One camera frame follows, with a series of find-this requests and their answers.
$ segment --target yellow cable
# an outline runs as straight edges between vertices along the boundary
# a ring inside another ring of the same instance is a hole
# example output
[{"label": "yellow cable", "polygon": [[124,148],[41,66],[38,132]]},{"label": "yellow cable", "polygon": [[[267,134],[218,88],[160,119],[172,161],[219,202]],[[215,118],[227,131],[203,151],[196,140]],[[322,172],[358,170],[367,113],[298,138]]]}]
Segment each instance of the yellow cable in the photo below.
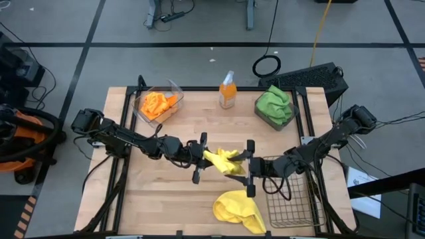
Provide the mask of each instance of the yellow cable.
[{"label": "yellow cable", "polygon": [[319,38],[321,29],[323,28],[323,25],[325,24],[325,19],[326,19],[327,11],[329,10],[329,7],[331,6],[331,3],[332,3],[332,0],[329,0],[329,2],[327,2],[325,13],[323,14],[323,17],[321,18],[319,30],[317,31],[316,38],[314,39],[313,54],[311,54],[310,67],[313,66],[313,63],[314,63],[314,53],[316,51],[317,40]]}]

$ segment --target metal wire basket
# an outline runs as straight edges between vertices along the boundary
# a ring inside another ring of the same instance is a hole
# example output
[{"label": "metal wire basket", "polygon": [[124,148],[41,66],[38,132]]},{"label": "metal wire basket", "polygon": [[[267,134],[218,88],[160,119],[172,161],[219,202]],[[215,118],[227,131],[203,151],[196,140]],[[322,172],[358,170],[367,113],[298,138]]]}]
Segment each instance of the metal wire basket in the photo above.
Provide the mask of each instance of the metal wire basket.
[{"label": "metal wire basket", "polygon": [[[263,157],[266,160],[275,160],[279,156]],[[282,182],[281,178],[272,178],[277,185]],[[294,228],[304,226],[321,226],[326,223],[325,212],[321,198],[309,194],[313,191],[313,184],[308,183],[306,173],[298,175],[292,173],[288,181],[284,182],[281,189],[284,195],[288,196],[287,183],[292,192],[291,200],[286,200],[280,193],[272,195],[266,194],[268,215],[270,224],[274,228]],[[276,186],[271,180],[266,179],[265,188],[268,192],[276,190]]]}]

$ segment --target orange spray bottle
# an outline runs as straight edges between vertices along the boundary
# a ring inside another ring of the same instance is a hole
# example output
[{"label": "orange spray bottle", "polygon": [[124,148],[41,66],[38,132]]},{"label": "orange spray bottle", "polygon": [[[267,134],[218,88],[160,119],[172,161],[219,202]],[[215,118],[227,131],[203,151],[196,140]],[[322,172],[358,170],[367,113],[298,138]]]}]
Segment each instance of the orange spray bottle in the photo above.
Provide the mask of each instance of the orange spray bottle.
[{"label": "orange spray bottle", "polygon": [[234,106],[236,101],[237,90],[236,84],[233,82],[233,74],[234,72],[229,70],[224,82],[220,85],[220,98],[218,101],[223,109],[229,109]]}]

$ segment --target yellow towel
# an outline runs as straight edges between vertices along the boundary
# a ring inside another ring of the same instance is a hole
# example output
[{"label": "yellow towel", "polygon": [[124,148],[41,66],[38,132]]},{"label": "yellow towel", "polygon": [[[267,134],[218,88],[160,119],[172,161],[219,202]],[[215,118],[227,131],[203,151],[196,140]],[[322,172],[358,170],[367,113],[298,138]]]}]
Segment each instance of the yellow towel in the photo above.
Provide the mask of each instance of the yellow towel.
[{"label": "yellow towel", "polygon": [[225,175],[244,175],[245,170],[242,168],[241,161],[232,162],[228,158],[239,155],[237,150],[225,151],[223,149],[217,149],[216,153],[210,151],[204,151],[205,159],[208,159],[215,167]]},{"label": "yellow towel", "polygon": [[224,222],[239,223],[253,234],[266,233],[263,218],[254,200],[246,196],[245,190],[223,193],[212,207],[215,217]]}]

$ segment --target orange cloth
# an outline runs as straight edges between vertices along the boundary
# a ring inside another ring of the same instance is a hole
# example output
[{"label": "orange cloth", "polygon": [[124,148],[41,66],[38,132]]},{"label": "orange cloth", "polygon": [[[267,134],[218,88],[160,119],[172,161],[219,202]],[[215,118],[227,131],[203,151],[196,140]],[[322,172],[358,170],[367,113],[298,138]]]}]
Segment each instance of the orange cloth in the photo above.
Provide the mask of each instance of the orange cloth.
[{"label": "orange cloth", "polygon": [[145,101],[140,110],[149,120],[154,120],[176,103],[177,96],[166,98],[162,93],[151,92],[145,96]]}]

